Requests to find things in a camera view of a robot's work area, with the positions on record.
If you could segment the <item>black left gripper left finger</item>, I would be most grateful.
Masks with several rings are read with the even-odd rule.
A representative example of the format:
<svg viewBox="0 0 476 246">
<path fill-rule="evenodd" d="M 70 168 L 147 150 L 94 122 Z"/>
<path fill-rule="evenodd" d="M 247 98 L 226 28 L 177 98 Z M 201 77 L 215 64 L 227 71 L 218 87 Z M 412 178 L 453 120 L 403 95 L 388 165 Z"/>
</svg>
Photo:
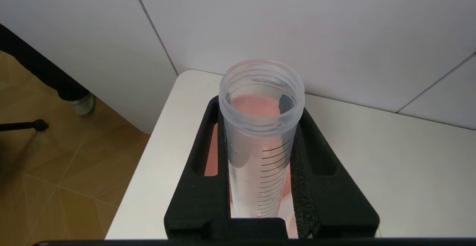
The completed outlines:
<svg viewBox="0 0 476 246">
<path fill-rule="evenodd" d="M 217 129 L 217 174 L 205 176 L 213 128 Z M 164 216 L 168 239 L 200 239 L 209 221 L 231 217 L 228 154 L 219 98 L 204 112 L 182 175 Z"/>
</svg>

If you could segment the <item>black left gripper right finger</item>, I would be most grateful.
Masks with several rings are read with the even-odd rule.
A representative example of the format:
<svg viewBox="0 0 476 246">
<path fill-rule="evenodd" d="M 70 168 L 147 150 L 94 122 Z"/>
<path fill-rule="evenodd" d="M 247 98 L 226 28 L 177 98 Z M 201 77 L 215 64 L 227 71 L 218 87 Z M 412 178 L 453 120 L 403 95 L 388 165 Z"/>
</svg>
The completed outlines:
<svg viewBox="0 0 476 246">
<path fill-rule="evenodd" d="M 378 213 L 307 110 L 296 129 L 290 182 L 300 239 L 375 236 L 380 224 Z"/>
</svg>

